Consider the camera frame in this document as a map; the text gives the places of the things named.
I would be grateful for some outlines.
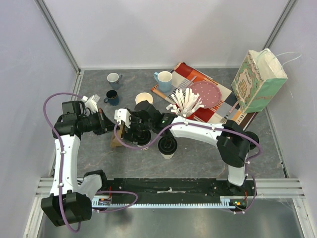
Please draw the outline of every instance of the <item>paper bag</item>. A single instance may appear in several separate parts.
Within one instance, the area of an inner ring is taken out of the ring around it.
[[[287,75],[269,50],[248,51],[231,86],[241,111],[254,113],[262,111],[282,85]]]

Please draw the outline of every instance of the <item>white wall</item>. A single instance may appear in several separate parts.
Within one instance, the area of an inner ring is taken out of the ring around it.
[[[20,238],[39,178],[52,163],[43,102],[70,92],[76,76],[33,0],[3,1],[0,22],[0,236]],[[65,99],[49,104],[50,118],[57,119]]]
[[[298,1],[273,43],[275,54],[299,51],[288,80],[269,104],[287,171],[298,177],[317,221],[317,2]]]
[[[287,0],[45,0],[83,68],[237,66]]]

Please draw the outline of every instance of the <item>red plate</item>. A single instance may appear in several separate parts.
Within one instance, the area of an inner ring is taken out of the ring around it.
[[[201,81],[194,83],[191,87],[194,94],[199,93],[204,108],[213,108],[221,100],[220,89],[213,83]]]

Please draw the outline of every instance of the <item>placemat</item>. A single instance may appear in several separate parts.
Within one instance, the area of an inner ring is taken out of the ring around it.
[[[184,62],[179,63],[172,71],[172,89],[170,92],[163,93],[159,90],[159,86],[154,86],[151,90],[155,94],[159,95],[169,103],[175,104],[171,94],[177,89],[182,89],[185,92],[185,89],[189,87],[190,81],[196,76],[195,80],[192,83],[207,81],[215,84],[221,91],[221,101],[215,107],[209,109],[199,108],[194,116],[194,119],[197,121],[204,121],[208,123],[220,123],[221,119],[229,112],[229,110],[237,102],[237,98],[232,92],[232,90],[222,86],[221,84],[214,81],[211,77],[199,72],[198,70],[191,68]],[[246,129],[251,121],[254,119],[257,113],[248,113],[244,114],[240,111],[239,104],[235,107],[233,112],[230,114],[228,119],[234,120],[242,128]]]

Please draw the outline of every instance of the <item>dark blue mug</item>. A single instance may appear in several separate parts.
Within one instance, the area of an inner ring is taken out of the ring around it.
[[[109,103],[112,106],[117,106],[120,102],[117,91],[110,90],[106,93],[106,98],[104,99],[104,103]]]

